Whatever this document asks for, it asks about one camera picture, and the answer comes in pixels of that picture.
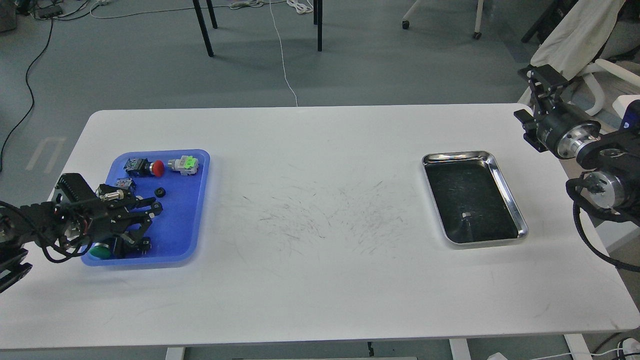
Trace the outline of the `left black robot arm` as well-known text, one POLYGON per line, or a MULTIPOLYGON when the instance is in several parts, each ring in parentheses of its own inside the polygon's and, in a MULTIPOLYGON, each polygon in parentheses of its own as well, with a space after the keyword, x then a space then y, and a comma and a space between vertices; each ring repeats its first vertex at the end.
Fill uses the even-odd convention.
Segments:
POLYGON ((1 289, 32 269, 25 244, 33 242, 53 264, 83 255, 122 259, 151 248, 146 231, 163 206, 154 197, 101 184, 93 190, 79 173, 64 173, 47 202, 1 203, 1 289))

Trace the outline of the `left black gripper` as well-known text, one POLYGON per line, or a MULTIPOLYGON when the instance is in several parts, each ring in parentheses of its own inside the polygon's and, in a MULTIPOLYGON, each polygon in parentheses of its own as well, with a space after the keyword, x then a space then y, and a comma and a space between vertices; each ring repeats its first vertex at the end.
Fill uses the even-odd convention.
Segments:
POLYGON ((155 197, 142 198, 123 187, 100 184, 97 196, 80 201, 83 219, 81 246, 108 239, 117 233, 118 236, 128 233, 134 240, 148 237, 146 231, 153 223, 153 216, 163 211, 162 203, 155 197), (146 214, 153 215, 124 215, 144 208, 148 208, 146 214))

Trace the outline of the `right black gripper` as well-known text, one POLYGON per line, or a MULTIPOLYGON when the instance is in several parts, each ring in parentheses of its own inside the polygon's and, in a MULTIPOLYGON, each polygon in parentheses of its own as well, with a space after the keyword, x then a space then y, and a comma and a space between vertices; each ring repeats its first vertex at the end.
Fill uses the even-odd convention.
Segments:
POLYGON ((518 70, 530 89, 533 116, 525 109, 515 111, 524 130, 523 139, 537 152, 550 151, 557 158, 575 158, 582 148, 601 136, 601 124, 579 107, 557 107, 562 92, 570 85, 550 64, 528 65, 518 70), (544 117, 539 123, 535 118, 544 117))

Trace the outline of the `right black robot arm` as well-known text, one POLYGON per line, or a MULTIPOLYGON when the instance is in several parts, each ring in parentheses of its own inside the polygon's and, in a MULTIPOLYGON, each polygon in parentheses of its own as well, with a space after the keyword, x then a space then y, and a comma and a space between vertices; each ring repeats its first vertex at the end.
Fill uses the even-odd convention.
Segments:
POLYGON ((570 81, 553 66, 529 65, 518 74, 526 80, 532 100, 531 112, 514 112, 524 130, 523 139, 538 152, 549 151, 561 160, 574 159, 583 169, 578 178, 566 182, 580 238, 608 264, 638 272, 637 265, 613 259, 592 245, 580 213, 585 211, 611 223, 639 223, 639 102, 635 100, 627 107, 618 130, 602 134, 599 121, 562 100, 562 91, 570 81))

